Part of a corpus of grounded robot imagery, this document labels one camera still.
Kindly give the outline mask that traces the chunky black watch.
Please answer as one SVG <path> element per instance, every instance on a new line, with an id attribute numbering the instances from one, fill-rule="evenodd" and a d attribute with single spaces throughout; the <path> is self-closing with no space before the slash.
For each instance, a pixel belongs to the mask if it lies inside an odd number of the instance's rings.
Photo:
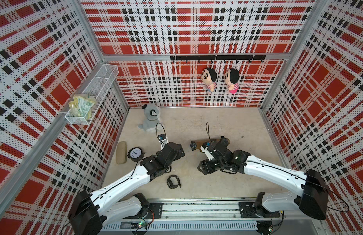
<path id="1" fill-rule="evenodd" d="M 224 136 L 221 136 L 220 138 L 220 143 L 224 146 L 227 147 L 230 144 L 230 140 L 225 138 Z"/>
<path id="2" fill-rule="evenodd" d="M 176 175 L 170 175 L 166 180 L 166 184 L 170 189 L 181 188 L 180 178 Z"/>

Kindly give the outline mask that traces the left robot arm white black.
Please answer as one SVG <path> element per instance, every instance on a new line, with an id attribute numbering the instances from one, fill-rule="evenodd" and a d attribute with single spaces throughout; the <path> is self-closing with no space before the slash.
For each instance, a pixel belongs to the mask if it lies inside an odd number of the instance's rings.
<path id="1" fill-rule="evenodd" d="M 131 172 L 99 190 L 91 193 L 81 191 L 76 195 L 67 216 L 74 233 L 96 235 L 105 225 L 116 219 L 144 217 L 150 204 L 143 194 L 138 193 L 128 200 L 123 198 L 162 176 L 173 161 L 184 156 L 182 145 L 173 142 L 167 143 L 150 157 L 144 157 L 140 147 L 129 150 L 127 157 L 136 162 Z"/>

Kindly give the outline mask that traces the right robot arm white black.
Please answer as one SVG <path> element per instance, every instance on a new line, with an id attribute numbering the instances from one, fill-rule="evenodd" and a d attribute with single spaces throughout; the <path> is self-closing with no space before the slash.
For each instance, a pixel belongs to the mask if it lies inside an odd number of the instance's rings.
<path id="1" fill-rule="evenodd" d="M 242 150 L 231 152 L 222 142 L 206 142 L 200 151 L 207 156 L 198 166 L 203 175 L 216 171 L 247 174 L 286 189 L 285 193 L 258 193 L 253 205 L 243 210 L 245 214 L 270 217 L 278 211 L 300 211 L 313 219 L 326 219 L 329 193 L 319 172 L 287 169 Z"/>

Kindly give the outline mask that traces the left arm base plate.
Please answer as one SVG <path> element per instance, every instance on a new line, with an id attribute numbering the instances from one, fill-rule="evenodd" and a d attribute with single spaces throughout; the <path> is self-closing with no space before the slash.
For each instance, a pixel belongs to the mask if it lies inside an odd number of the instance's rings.
<path id="1" fill-rule="evenodd" d="M 134 218 L 159 219 L 162 216 L 163 203 L 150 203 L 143 206 Z"/>

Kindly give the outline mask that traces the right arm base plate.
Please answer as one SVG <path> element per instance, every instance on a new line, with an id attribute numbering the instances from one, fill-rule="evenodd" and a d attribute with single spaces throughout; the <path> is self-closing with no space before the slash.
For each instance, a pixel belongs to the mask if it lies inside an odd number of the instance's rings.
<path id="1" fill-rule="evenodd" d="M 280 218 L 279 211 L 270 212 L 263 206 L 255 206 L 254 202 L 240 202 L 239 212 L 242 218 Z"/>

